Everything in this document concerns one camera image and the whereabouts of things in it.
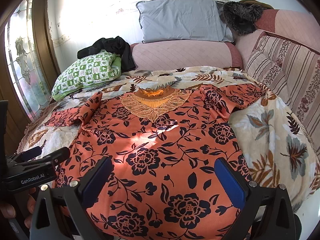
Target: human hand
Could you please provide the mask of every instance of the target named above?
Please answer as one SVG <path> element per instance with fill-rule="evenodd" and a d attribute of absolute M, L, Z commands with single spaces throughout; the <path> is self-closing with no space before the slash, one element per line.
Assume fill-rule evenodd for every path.
<path fill-rule="evenodd" d="M 35 191 L 36 191 L 35 188 L 31 188 L 29 190 L 29 194 L 32 194 Z M 29 215 L 24 220 L 24 224 L 26 225 L 27 228 L 31 227 L 31 218 L 32 218 L 33 211 L 35 209 L 35 205 L 36 205 L 36 201 L 34 200 L 34 198 L 31 195 L 29 195 L 29 199 L 27 202 L 27 208 L 28 208 L 28 211 L 30 212 L 31 215 Z M 7 219 L 14 218 L 16 216 L 16 211 L 15 211 L 14 207 L 12 205 L 9 205 L 8 203 L 0 201 L 0 210 L 3 214 L 3 216 Z"/>

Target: silver bolt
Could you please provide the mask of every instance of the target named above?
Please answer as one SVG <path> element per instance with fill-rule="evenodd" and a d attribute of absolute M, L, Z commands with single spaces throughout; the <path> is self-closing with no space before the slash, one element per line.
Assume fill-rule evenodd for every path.
<path fill-rule="evenodd" d="M 285 184 L 279 184 L 279 188 L 280 189 L 286 189 L 286 186 L 285 186 Z"/>
<path fill-rule="evenodd" d="M 49 187 L 49 186 L 48 186 L 47 184 L 43 184 L 40 189 L 41 189 L 42 191 L 45 191 L 45 190 L 48 189 L 48 187 Z"/>
<path fill-rule="evenodd" d="M 78 181 L 77 181 L 77 180 L 73 180 L 73 181 L 71 181 L 70 184 L 69 184 L 70 187 L 75 187 L 75 186 L 77 186 L 77 185 L 78 185 Z"/>
<path fill-rule="evenodd" d="M 254 180 L 249 181 L 249 186 L 250 187 L 257 187 L 257 183 Z"/>

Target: stained glass window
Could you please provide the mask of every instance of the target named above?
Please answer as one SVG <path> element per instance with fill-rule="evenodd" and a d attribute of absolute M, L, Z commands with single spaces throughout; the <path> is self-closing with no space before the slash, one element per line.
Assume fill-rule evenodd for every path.
<path fill-rule="evenodd" d="M 19 100 L 31 121 L 49 102 L 50 93 L 36 56 L 32 32 L 32 0 L 23 0 L 5 28 L 9 73 Z"/>

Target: gray pillowcase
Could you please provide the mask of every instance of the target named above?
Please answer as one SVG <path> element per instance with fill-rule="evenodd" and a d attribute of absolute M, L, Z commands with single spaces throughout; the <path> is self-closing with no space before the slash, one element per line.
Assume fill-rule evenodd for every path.
<path fill-rule="evenodd" d="M 215 0 L 151 0 L 136 4 L 144 43 L 171 40 L 233 42 Z"/>

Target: dress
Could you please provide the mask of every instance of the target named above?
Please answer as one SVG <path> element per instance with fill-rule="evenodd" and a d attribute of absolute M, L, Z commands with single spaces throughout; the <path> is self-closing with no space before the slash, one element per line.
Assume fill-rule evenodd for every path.
<path fill-rule="evenodd" d="M 57 187 L 79 180 L 102 156 L 114 171 L 87 212 L 105 233 L 125 239 L 220 239 L 240 210 L 214 173 L 224 157 L 251 179 L 232 111 L 265 94 L 252 84 L 197 90 L 139 90 L 55 112 L 46 125 L 80 122 L 71 156 L 57 169 Z"/>

